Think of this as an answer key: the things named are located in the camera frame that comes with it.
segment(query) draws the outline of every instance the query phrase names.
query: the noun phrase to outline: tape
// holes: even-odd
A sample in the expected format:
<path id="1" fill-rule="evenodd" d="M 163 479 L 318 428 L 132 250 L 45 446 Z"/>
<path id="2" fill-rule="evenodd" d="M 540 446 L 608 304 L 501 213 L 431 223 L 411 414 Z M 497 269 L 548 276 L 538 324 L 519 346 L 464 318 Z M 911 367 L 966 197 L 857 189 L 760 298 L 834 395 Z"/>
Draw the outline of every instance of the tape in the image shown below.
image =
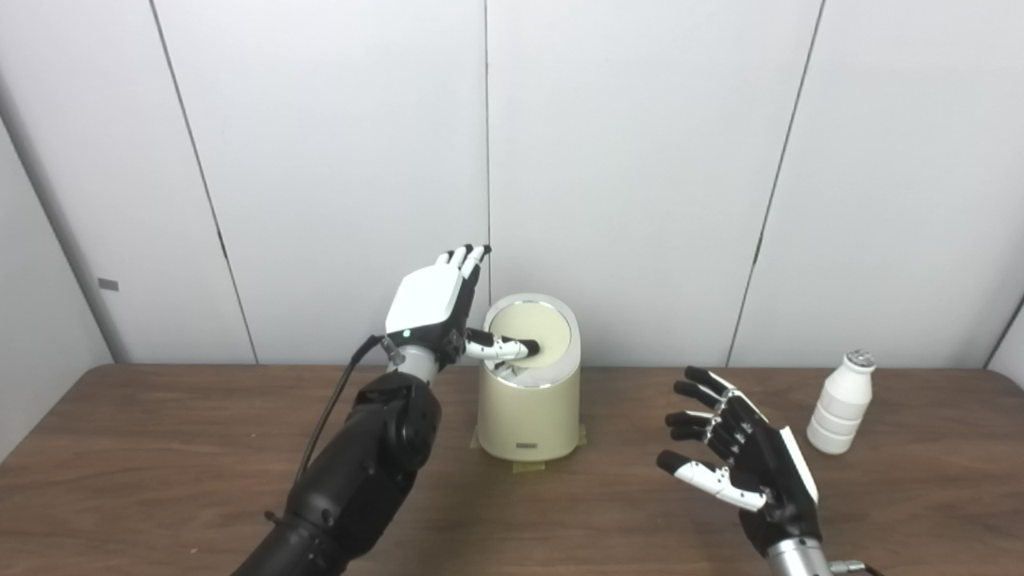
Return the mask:
<path id="1" fill-rule="evenodd" d="M 544 470 L 544 462 L 512 462 L 512 474 Z"/>
<path id="2" fill-rule="evenodd" d="M 114 292 L 121 291 L 121 285 L 118 284 L 117 280 L 111 280 L 109 278 L 97 278 L 96 280 L 99 281 L 100 290 L 111 290 Z"/>

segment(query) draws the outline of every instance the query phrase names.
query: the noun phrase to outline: white wall panel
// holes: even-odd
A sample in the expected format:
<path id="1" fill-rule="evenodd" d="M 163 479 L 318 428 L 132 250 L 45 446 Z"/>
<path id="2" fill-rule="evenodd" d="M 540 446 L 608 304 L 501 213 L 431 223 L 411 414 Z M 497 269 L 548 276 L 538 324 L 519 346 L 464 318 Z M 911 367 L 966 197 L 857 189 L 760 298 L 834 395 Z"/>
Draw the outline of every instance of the white wall panel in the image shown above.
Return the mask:
<path id="1" fill-rule="evenodd" d="M 252 362 L 148 4 L 0 2 L 0 98 L 120 359 Z"/>
<path id="2" fill-rule="evenodd" d="M 110 361 L 0 123 L 0 460 L 83 372 Z"/>
<path id="3" fill-rule="evenodd" d="M 818 1 L 488 2 L 494 295 L 590 365 L 723 365 Z"/>
<path id="4" fill-rule="evenodd" d="M 260 362 L 347 360 L 486 241 L 482 1 L 157 6 Z"/>
<path id="5" fill-rule="evenodd" d="M 1024 4 L 829 0 L 732 357 L 979 368 L 1024 286 Z"/>
<path id="6" fill-rule="evenodd" d="M 1024 387 L 1024 315 L 1017 315 L 999 344 L 999 349 L 988 364 L 988 369 L 1006 375 L 1017 382 L 1017 385 Z"/>

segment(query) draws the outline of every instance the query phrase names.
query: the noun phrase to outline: small gray tag on wall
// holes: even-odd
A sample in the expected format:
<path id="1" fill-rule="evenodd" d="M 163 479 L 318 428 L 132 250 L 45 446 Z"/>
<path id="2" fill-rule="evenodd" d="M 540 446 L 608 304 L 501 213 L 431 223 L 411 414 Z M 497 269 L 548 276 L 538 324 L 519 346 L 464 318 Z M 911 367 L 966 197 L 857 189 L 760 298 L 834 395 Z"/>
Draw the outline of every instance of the small gray tag on wall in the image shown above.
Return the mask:
<path id="1" fill-rule="evenodd" d="M 108 280 L 105 278 L 97 278 L 97 280 L 99 281 L 100 290 L 111 290 L 113 292 L 121 291 L 121 287 L 118 286 L 117 280 Z"/>

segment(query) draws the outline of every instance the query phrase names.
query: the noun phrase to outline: cream-colored container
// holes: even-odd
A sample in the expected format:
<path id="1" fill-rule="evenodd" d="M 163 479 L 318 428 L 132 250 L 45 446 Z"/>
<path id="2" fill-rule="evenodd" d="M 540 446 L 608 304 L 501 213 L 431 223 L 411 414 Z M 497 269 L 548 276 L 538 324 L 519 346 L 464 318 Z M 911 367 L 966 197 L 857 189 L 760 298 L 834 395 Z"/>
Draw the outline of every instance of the cream-colored container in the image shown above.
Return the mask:
<path id="1" fill-rule="evenodd" d="M 480 368 L 477 439 L 515 462 L 561 458 L 580 442 L 580 326 L 561 300 L 513 294 L 487 311 L 483 329 L 534 339 L 541 353 Z"/>

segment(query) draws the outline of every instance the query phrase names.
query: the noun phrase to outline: fingertip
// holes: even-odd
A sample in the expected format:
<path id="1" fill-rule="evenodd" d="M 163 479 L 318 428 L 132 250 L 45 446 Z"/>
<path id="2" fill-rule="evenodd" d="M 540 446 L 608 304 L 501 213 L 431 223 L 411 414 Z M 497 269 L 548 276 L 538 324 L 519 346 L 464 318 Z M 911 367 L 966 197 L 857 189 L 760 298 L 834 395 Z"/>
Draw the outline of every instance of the fingertip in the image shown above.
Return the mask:
<path id="1" fill-rule="evenodd" d="M 692 396 L 693 390 L 697 387 L 697 384 L 686 380 L 676 380 L 676 383 L 672 384 L 672 390 L 682 396 Z"/>
<path id="2" fill-rule="evenodd" d="M 694 382 L 699 382 L 700 380 L 707 380 L 711 377 L 711 374 L 703 368 L 697 368 L 696 366 L 687 366 L 683 370 L 683 374 L 686 376 L 687 380 L 693 380 Z"/>
<path id="3" fill-rule="evenodd" d="M 678 452 L 663 450 L 662 453 L 657 455 L 656 463 L 657 467 L 671 475 L 675 475 L 676 470 L 692 461 L 693 460 L 691 458 L 687 458 Z"/>
<path id="4" fill-rule="evenodd" d="M 526 358 L 541 354 L 541 343 L 537 340 L 519 340 L 526 347 Z"/>

